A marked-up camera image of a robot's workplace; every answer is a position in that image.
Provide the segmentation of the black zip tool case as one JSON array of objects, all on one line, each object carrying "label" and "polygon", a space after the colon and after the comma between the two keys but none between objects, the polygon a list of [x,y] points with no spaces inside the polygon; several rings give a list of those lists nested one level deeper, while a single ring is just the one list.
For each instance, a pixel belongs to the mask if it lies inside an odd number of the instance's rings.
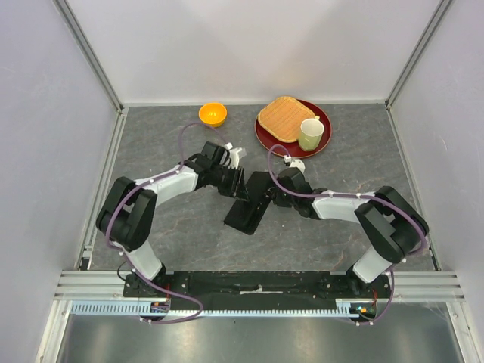
[{"label": "black zip tool case", "polygon": [[253,172],[246,186],[249,200],[236,200],[223,222],[237,231],[253,235],[272,200],[275,183],[268,172]]}]

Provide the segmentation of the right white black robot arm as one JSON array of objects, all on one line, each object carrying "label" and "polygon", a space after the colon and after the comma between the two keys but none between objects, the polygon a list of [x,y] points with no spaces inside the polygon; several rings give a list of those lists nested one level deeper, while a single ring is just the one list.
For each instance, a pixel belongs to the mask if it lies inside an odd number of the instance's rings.
[{"label": "right white black robot arm", "polygon": [[360,225],[371,246],[348,271],[346,288],[364,297],[374,280],[407,256],[427,245],[428,224],[397,190],[389,186],[371,193],[337,193],[313,189],[296,167],[274,176],[274,203],[293,208],[301,216],[317,220],[341,220]]}]

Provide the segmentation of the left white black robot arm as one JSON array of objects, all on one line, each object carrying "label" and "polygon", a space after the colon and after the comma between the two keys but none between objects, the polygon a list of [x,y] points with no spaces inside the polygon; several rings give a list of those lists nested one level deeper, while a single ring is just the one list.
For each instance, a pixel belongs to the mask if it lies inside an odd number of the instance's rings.
[{"label": "left white black robot arm", "polygon": [[244,169],[240,167],[246,155],[243,147],[208,141],[201,152],[167,172],[137,180],[120,177],[113,183],[95,225],[110,247],[126,255],[141,276],[140,289],[149,297],[158,297],[166,289],[162,276],[166,268],[148,242],[156,208],[206,186],[216,188],[222,196],[247,201]]}]

